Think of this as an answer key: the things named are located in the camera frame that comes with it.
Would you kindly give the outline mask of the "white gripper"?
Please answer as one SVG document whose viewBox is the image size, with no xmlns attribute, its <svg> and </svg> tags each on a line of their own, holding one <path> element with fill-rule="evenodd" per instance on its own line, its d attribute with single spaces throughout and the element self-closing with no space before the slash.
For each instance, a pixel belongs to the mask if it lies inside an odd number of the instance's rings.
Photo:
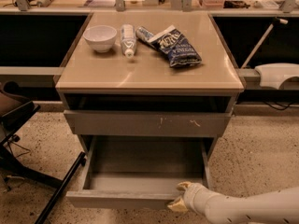
<svg viewBox="0 0 299 224">
<path fill-rule="evenodd" d="M 177 184 L 177 190 L 184 191 L 182 196 L 178 196 L 167 207 L 173 212 L 185 213 L 188 210 L 205 217 L 209 216 L 210 202 L 221 195 L 206 188 L 200 183 L 183 181 Z"/>
</svg>

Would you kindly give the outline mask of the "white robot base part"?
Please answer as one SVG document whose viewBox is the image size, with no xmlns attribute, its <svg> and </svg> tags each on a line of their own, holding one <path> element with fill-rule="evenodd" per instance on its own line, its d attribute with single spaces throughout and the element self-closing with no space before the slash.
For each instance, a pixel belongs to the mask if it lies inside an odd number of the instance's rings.
<svg viewBox="0 0 299 224">
<path fill-rule="evenodd" d="M 255 67 L 260 75 L 260 86 L 278 90 L 288 79 L 299 77 L 299 64 L 269 63 Z"/>
</svg>

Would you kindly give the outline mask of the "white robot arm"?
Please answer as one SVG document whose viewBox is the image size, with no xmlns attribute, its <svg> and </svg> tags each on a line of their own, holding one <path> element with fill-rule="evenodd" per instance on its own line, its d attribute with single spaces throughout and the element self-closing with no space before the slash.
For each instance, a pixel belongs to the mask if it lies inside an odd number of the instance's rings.
<svg viewBox="0 0 299 224">
<path fill-rule="evenodd" d="M 281 189 L 246 198 L 220 194 L 200 183 L 181 182 L 182 192 L 167 207 L 174 212 L 193 211 L 211 224 L 299 224 L 299 188 Z"/>
</svg>

